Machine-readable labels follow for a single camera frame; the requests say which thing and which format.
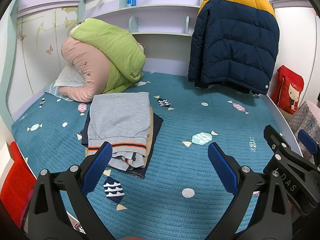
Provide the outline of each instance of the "puffer jacket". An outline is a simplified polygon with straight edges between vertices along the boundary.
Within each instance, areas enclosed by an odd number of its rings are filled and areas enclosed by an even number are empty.
[[[267,0],[204,0],[192,35],[188,80],[221,82],[266,94],[279,27]]]

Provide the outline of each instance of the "teal bedsheet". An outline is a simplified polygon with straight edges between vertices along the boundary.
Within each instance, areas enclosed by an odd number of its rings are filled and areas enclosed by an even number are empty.
[[[144,73],[141,86],[132,86],[126,92],[150,93],[150,105],[164,119],[144,180],[111,169],[111,176],[124,190],[121,204],[106,198],[102,176],[88,199],[116,239],[139,236],[161,240],[203,240],[219,221],[232,195],[225,191],[208,156],[207,148],[217,142],[240,165],[262,172],[273,155],[263,138],[263,129],[278,126],[259,96],[241,94],[232,89],[213,86],[207,90],[194,87],[186,77],[161,73]],[[77,102],[57,101],[45,94],[41,108],[40,98],[13,125],[12,132],[33,172],[48,168],[50,172],[64,171],[84,159],[84,147],[77,134],[84,126],[85,115],[80,115]],[[167,100],[170,109],[158,101]],[[36,130],[28,130],[42,124]],[[212,140],[204,145],[194,135],[211,133]],[[191,198],[182,190],[191,188]],[[63,199],[68,212],[75,215],[66,194]],[[239,227],[242,230],[252,215],[257,195]]]

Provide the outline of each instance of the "blue box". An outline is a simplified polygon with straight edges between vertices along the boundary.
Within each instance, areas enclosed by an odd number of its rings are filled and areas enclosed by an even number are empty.
[[[130,4],[130,6],[136,6],[137,0],[128,0],[128,4]]]

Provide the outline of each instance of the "red cat cushion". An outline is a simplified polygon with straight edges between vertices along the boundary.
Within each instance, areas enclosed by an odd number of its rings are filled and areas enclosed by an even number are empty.
[[[289,77],[284,76],[280,90],[278,106],[284,111],[294,114],[298,109],[298,102],[302,88]]]
[[[280,68],[278,68],[277,71],[278,71],[278,85],[271,96],[271,100],[275,104],[278,104],[278,102],[279,102],[282,81],[285,76],[287,76],[289,79],[291,79],[297,86],[299,86],[301,88],[301,90],[303,90],[303,86],[304,86],[302,76],[300,76],[297,73],[293,72],[292,70],[288,69],[286,66],[282,65]]]

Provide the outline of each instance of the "white pillow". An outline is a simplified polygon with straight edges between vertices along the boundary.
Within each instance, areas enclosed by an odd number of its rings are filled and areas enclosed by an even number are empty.
[[[64,69],[62,69],[54,86],[84,87],[85,81],[81,73],[79,73],[77,70],[76,66],[68,63]]]

